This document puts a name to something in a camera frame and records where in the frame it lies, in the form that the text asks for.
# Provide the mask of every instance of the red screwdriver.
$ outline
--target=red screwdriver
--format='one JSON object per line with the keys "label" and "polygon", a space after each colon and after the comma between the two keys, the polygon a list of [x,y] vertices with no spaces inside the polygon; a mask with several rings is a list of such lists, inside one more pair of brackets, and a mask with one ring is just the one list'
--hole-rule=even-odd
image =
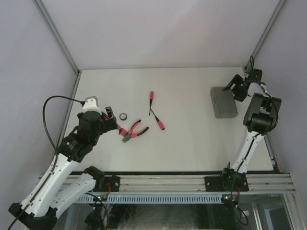
{"label": "red screwdriver", "polygon": [[155,117],[155,120],[158,122],[158,126],[160,127],[160,129],[164,130],[165,127],[164,127],[163,123],[162,123],[162,122],[159,120],[159,118],[154,114],[153,110],[152,110],[152,109],[150,109],[150,110],[152,111],[152,113],[153,113],[153,115],[154,115],[154,117]]}
{"label": "red screwdriver", "polygon": [[150,92],[150,95],[149,95],[149,116],[150,116],[150,111],[151,111],[151,109],[152,109],[152,103],[153,103],[153,99],[154,99],[154,94],[153,94],[154,92],[153,91],[151,91]]}

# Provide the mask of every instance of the white tabletop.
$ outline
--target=white tabletop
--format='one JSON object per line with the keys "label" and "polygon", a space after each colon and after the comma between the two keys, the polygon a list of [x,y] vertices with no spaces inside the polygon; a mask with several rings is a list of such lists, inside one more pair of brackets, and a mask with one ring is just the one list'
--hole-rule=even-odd
{"label": "white tabletop", "polygon": [[[238,116],[217,119],[210,89],[225,86],[241,67],[158,68],[83,70],[75,98],[96,96],[99,107],[111,106],[118,124],[129,130],[138,119],[135,131],[149,126],[140,137],[123,143],[114,130],[103,134],[76,171],[91,165],[102,171],[220,171],[235,156],[244,134],[243,117],[250,98],[236,102]],[[149,113],[149,93],[154,91],[152,109],[165,125],[162,131]],[[75,103],[66,135],[78,125],[82,111]],[[119,114],[128,119],[121,121]],[[264,140],[248,166],[250,171],[272,170]]]}

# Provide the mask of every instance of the white wall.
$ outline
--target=white wall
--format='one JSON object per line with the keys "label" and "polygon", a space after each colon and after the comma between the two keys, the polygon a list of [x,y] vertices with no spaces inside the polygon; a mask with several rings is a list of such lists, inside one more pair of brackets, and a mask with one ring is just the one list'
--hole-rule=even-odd
{"label": "white wall", "polygon": [[43,0],[80,69],[243,66],[279,0]]}
{"label": "white wall", "polygon": [[[52,147],[42,124],[45,99],[69,96],[74,73],[32,1],[0,1],[0,229],[13,221],[8,212],[37,183],[50,163]],[[47,127],[54,140],[67,101],[47,106]],[[13,229],[21,229],[16,224]]]}
{"label": "white wall", "polygon": [[268,90],[282,99],[272,139],[282,168],[290,172],[307,214],[307,1],[285,6],[255,60]]}

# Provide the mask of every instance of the gray case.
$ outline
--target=gray case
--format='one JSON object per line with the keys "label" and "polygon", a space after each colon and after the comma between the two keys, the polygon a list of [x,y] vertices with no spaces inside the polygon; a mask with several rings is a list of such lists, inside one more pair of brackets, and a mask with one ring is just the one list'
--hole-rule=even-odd
{"label": "gray case", "polygon": [[238,115],[231,90],[223,91],[223,87],[213,87],[210,95],[216,118],[233,118]]}

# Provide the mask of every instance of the plier handle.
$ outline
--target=plier handle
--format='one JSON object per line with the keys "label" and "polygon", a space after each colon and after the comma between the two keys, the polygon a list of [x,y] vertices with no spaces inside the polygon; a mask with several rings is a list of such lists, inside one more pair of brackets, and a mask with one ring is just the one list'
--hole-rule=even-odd
{"label": "plier handle", "polygon": [[144,134],[149,127],[146,127],[145,129],[143,129],[143,131],[139,132],[139,133],[133,133],[133,130],[135,129],[135,127],[141,122],[141,120],[138,120],[136,123],[134,123],[131,127],[131,129],[127,132],[125,129],[123,129],[122,127],[120,127],[118,125],[118,130],[119,130],[119,134],[122,135],[123,138],[123,142],[126,143],[128,140],[130,140],[131,138],[136,138],[142,134]]}

